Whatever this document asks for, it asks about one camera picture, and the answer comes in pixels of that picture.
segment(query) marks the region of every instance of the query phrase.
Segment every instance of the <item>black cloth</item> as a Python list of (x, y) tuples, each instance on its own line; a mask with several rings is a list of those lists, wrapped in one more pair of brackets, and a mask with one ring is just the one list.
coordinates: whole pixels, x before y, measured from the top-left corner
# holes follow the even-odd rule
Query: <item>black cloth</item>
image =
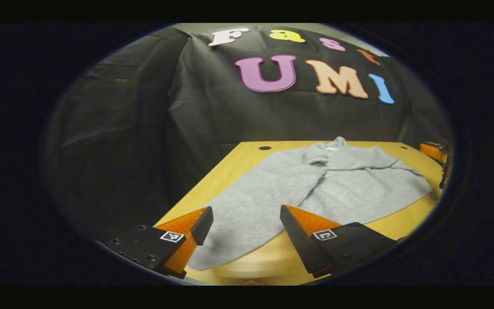
[(57, 104), (47, 129), (45, 182), (80, 233), (107, 240), (155, 224), (172, 206), (161, 175), (171, 77), (190, 38), (166, 28), (88, 69)]

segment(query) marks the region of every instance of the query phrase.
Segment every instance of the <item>gray sweatshirt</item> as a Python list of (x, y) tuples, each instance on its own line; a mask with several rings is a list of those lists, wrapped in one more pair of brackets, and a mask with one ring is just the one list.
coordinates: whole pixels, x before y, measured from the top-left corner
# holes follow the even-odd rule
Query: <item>gray sweatshirt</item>
[(214, 222), (188, 266), (232, 262), (283, 230), (280, 206), (299, 207), (341, 224), (391, 215), (431, 192), (424, 176), (379, 147), (328, 143), (276, 151), (208, 202)]

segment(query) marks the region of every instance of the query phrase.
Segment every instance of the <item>wooden table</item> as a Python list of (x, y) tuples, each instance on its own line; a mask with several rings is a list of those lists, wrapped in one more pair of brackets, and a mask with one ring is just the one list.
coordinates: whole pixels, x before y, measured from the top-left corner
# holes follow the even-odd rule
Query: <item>wooden table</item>
[[(308, 147), (321, 141), (266, 141), (242, 142), (234, 148), (214, 169), (186, 194), (156, 225), (200, 209), (225, 188), (262, 162), (274, 151)], [(382, 219), (365, 224), (383, 235), (397, 240), (407, 236), (422, 223), (434, 209), (441, 189), (441, 166), (417, 149), (399, 142), (355, 142), (349, 146), (378, 146), (384, 152), (402, 160), (404, 164), (421, 172), (433, 192), (417, 202)], [(269, 146), (269, 150), (260, 150)], [(266, 285), (299, 285), (314, 281), (306, 272), (286, 232), (265, 246), (229, 264), (197, 271), (186, 267), (187, 277), (211, 285), (241, 285), (256, 280)]]

